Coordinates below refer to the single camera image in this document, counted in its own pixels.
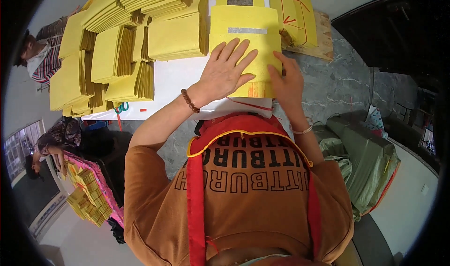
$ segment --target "gray floor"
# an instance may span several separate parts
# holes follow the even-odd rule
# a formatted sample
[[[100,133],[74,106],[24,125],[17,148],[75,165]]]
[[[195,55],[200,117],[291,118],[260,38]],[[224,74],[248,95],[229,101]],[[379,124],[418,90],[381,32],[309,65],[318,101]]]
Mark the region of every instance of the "gray floor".
[[[299,63],[305,78],[303,109],[315,122],[325,123],[335,113],[367,111],[369,100],[369,68],[352,46],[332,28],[334,61],[326,62],[308,55],[284,52]],[[417,85],[410,76],[374,72],[372,104],[381,110],[382,116],[398,112],[400,103],[408,108],[414,106]],[[275,100],[273,114],[281,118],[287,130],[289,122]],[[133,133],[143,121],[122,121],[123,131]],[[117,122],[110,126],[118,130]],[[166,171],[172,178],[186,160],[186,149],[194,135],[195,122],[184,122],[167,140],[158,154],[166,162]]]

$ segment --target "striped shirt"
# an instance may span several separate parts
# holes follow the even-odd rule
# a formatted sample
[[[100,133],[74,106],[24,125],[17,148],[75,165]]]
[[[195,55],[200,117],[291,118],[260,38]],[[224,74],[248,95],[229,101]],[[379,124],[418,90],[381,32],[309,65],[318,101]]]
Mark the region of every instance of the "striped shirt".
[[[31,76],[31,78],[38,83],[50,83],[50,78],[61,67],[62,60],[58,59],[58,55],[66,24],[67,16],[61,17],[52,24],[42,27],[42,29],[40,29],[37,33],[37,41],[45,39],[51,46],[51,50]]]

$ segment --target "light switch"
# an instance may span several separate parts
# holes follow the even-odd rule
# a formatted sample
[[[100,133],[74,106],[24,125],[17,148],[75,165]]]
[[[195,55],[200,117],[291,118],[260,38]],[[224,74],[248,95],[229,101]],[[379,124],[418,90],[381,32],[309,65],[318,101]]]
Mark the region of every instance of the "light switch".
[[[422,195],[427,195],[429,189],[430,188],[428,188],[428,186],[424,184],[424,186],[422,187]]]

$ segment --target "black hat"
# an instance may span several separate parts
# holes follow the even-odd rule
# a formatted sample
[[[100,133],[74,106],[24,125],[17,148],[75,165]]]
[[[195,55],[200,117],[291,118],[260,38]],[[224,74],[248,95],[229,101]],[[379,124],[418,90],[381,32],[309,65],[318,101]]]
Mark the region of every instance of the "black hat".
[[[30,31],[28,29],[26,29],[25,34],[23,35],[23,38],[22,38],[22,45],[20,45],[19,54],[17,55],[16,61],[14,62],[14,66],[20,66],[22,64],[22,58],[20,56],[22,55],[23,46],[25,45],[26,39],[28,38],[29,34],[30,34]]]

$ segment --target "bracelet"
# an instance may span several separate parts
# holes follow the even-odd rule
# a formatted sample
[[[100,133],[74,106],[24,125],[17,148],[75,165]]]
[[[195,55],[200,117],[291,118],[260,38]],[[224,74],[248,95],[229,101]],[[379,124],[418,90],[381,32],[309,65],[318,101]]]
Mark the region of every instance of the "bracelet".
[[[188,93],[186,92],[186,89],[182,89],[181,90],[181,95],[183,95],[184,100],[186,101],[186,103],[188,104],[189,108],[191,108],[191,110],[194,113],[199,113],[200,109],[197,108],[194,103],[192,103],[192,100],[189,98]]]
[[[306,118],[307,118],[307,120],[309,120],[309,121],[311,122],[311,125],[310,125],[309,128],[305,129],[304,131],[294,131],[294,130],[292,129],[291,124],[289,124],[289,129],[292,131],[293,134],[306,134],[306,133],[308,133],[308,132],[311,131],[312,125],[313,125],[313,121],[312,121],[312,119],[311,119],[310,117],[306,117]]]

